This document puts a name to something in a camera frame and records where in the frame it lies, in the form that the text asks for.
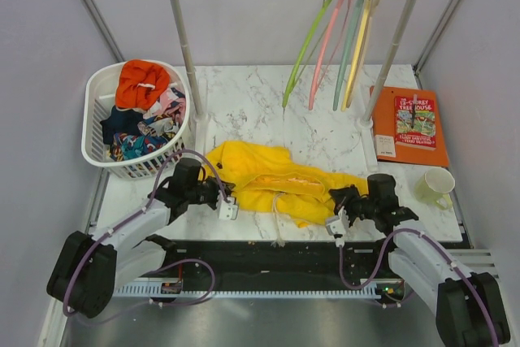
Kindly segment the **yellow shorts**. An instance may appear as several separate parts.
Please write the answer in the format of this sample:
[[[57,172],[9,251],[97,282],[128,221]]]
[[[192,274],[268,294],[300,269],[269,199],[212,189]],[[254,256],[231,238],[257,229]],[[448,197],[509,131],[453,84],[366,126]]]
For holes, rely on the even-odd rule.
[[[225,141],[206,158],[234,185],[244,225],[237,237],[247,241],[328,241],[325,222],[336,207],[330,192],[353,186],[368,194],[366,179],[295,163],[281,146]]]

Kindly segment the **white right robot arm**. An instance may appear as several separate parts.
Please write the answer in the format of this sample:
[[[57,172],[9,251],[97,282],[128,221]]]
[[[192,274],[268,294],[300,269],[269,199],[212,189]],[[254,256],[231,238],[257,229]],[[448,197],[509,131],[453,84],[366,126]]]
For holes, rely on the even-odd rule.
[[[396,181],[388,174],[367,178],[368,193],[354,185],[332,189],[335,214],[326,221],[339,252],[344,253],[345,234],[356,219],[369,219],[385,235],[372,256],[373,271],[361,284],[365,288],[378,275],[401,277],[435,316],[440,339],[447,346],[499,346],[511,340],[501,291],[489,272],[478,273],[457,261],[425,228],[419,217],[401,206]]]

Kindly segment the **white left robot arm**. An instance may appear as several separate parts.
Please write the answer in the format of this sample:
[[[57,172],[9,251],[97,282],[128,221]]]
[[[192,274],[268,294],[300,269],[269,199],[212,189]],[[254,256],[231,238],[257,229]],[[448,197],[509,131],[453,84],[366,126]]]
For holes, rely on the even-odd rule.
[[[236,217],[235,184],[205,172],[195,158],[181,158],[173,173],[159,181],[146,200],[111,226],[88,234],[71,233],[50,274],[46,292],[62,302],[68,315],[92,319],[114,292],[150,272],[169,276],[178,257],[171,240],[159,236],[191,205],[207,205],[221,216]]]

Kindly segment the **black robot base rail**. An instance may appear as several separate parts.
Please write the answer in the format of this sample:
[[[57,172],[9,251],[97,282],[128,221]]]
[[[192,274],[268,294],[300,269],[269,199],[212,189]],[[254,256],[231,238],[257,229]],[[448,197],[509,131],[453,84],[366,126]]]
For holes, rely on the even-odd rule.
[[[326,241],[174,241],[153,234],[147,244],[166,252],[153,274],[179,277],[189,289],[206,290],[333,290],[358,286],[374,276],[378,289],[410,289],[404,277],[391,271],[387,256],[394,244],[348,242],[338,248]]]

